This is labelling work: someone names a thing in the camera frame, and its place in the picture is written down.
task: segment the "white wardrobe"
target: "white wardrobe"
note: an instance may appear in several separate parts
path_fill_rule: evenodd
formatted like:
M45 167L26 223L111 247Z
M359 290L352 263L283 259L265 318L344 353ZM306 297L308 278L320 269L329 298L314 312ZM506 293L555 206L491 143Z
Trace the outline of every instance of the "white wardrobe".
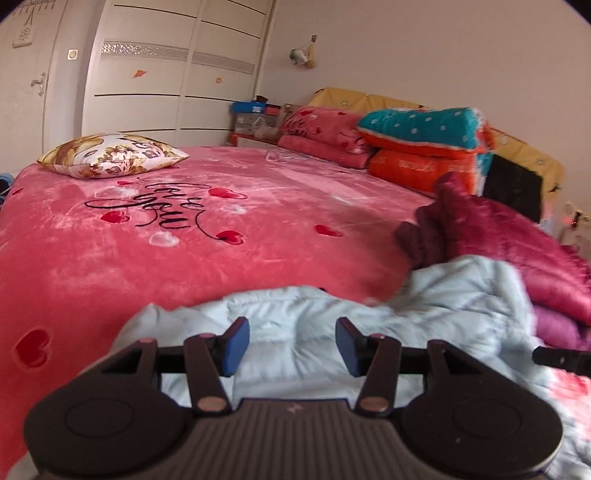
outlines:
M231 103L253 94L273 1L112 0L97 32L82 133L223 144Z

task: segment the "pink blanket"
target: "pink blanket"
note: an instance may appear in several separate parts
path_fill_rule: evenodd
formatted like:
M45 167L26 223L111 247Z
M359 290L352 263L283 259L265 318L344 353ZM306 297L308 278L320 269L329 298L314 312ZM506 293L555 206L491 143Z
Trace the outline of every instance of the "pink blanket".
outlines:
M0 212L0 478L29 408L148 303L299 284L372 303L407 275L392 232L426 197L281 149L184 150L136 177L17 178Z
M298 137L296 135L283 135L278 145L296 152L314 155L349 168L365 168L369 161L370 153L349 153L337 147L312 140L310 138Z

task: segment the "black bag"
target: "black bag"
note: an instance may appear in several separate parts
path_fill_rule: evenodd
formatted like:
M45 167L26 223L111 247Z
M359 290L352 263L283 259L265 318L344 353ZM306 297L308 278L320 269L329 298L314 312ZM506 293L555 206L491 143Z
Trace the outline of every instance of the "black bag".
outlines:
M506 158L493 156L482 196L510 206L535 223L540 221L542 177Z

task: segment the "red heart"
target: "red heart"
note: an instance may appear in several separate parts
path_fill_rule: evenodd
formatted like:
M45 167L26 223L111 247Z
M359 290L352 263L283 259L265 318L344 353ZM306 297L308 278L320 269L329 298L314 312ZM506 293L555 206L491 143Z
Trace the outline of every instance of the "red heart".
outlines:
M244 243L244 235L234 230L224 230L216 235L216 238L225 241L230 245L240 245Z
M104 214L100 219L109 223L129 222L129 216L123 210L112 210Z
M339 232L338 230L333 230L332 228L330 228L326 225L315 225L314 228L321 235L343 236L343 234L341 232Z
M212 197L220 197L223 199L245 200L248 197L243 193L234 192L233 190L224 187L214 187L208 190Z
M17 360L26 368L39 368L49 360L51 336L46 330L33 329L14 346Z

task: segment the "door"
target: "door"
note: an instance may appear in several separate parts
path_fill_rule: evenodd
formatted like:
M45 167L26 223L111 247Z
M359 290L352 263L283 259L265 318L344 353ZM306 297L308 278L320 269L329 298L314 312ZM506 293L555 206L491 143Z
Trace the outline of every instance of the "door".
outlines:
M17 173L44 151L47 74L66 2L25 0L0 23L0 173Z

